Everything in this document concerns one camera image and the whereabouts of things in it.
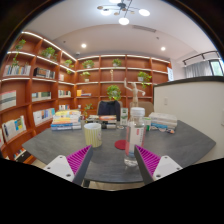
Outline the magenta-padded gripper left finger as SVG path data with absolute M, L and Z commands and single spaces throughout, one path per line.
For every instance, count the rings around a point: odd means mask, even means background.
M 92 155 L 92 146 L 85 146 L 68 156 L 57 156 L 44 167 L 44 170 L 67 181 L 81 185 Z

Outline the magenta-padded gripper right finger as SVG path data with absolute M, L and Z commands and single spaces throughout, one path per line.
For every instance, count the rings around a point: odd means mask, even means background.
M 135 146 L 134 155 L 145 185 L 182 169 L 168 155 L 160 157 L 138 145 Z

